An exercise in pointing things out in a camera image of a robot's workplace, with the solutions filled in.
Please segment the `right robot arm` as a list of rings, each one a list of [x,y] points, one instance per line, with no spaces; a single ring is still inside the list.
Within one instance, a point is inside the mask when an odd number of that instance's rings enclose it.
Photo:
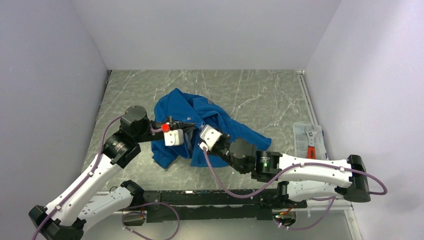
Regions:
[[[230,141],[228,135],[213,132],[199,145],[220,157],[240,174],[265,184],[279,182],[276,203],[287,208],[306,199],[342,197],[354,203],[371,200],[366,168],[359,155],[342,160],[314,160],[275,151],[258,150],[243,138]]]

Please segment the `blue zip jacket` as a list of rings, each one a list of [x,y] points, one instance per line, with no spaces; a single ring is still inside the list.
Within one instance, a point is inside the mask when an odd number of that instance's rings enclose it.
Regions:
[[[258,150],[267,150],[272,143],[271,138],[232,119],[228,113],[208,98],[185,93],[178,88],[156,103],[154,116],[157,122],[163,122],[167,117],[172,117],[176,121],[194,123],[196,127],[192,133],[185,136],[182,145],[166,146],[163,140],[151,143],[152,159],[164,169],[167,169],[177,157],[190,159],[192,167],[207,167],[203,151],[199,147],[200,131],[205,125],[230,135],[231,141],[243,138],[250,144],[255,144]]]

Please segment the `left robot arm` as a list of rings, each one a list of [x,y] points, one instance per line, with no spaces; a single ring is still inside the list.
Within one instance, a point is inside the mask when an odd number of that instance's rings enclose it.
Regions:
[[[144,203],[144,190],[134,181],[124,181],[116,190],[92,200],[106,182],[123,170],[140,152],[140,143],[164,140],[166,146],[179,146],[184,135],[195,129],[194,122],[152,121],[144,107],[134,105],[117,117],[119,129],[102,137],[97,155],[82,174],[46,206],[36,205],[28,213],[36,230],[32,239],[80,240],[94,225],[112,213]]]

